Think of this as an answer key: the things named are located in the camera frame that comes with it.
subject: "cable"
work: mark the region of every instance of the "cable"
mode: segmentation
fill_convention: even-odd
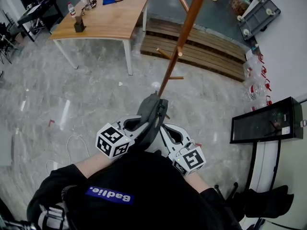
[[[80,136],[72,135],[72,136],[70,136],[70,137],[68,138],[67,143],[66,143],[66,151],[67,151],[67,154],[68,154],[68,157],[69,157],[69,163],[68,163],[68,165],[71,164],[71,156],[70,156],[70,154],[69,154],[69,152],[68,152],[68,143],[69,143],[71,137],[78,137],[78,138],[80,138],[80,139],[83,141],[83,143],[85,144],[85,147],[86,147],[87,155],[88,155],[88,157],[90,157],[90,153],[89,153],[89,151],[88,151],[88,148],[87,148],[87,145],[86,145],[85,141],[84,141]],[[64,165],[64,164],[61,164],[61,163],[58,163],[58,162],[54,161],[53,159],[49,159],[49,160],[47,160],[47,162],[46,162],[46,164],[45,164],[46,172],[47,172],[48,175],[50,175],[50,174],[48,173],[48,170],[47,170],[47,163],[48,163],[49,161],[52,161],[52,162],[57,163],[57,164],[59,164],[59,165],[62,165],[62,166],[64,166],[64,167],[66,166],[66,165]],[[33,176],[34,176],[35,174],[37,174],[41,179],[43,179],[43,180],[45,179],[45,178],[43,178],[39,173],[37,173],[36,171],[32,174],[32,183],[33,183],[34,191],[36,191],[36,189],[35,189],[35,183],[34,183],[34,179],[33,179]]]

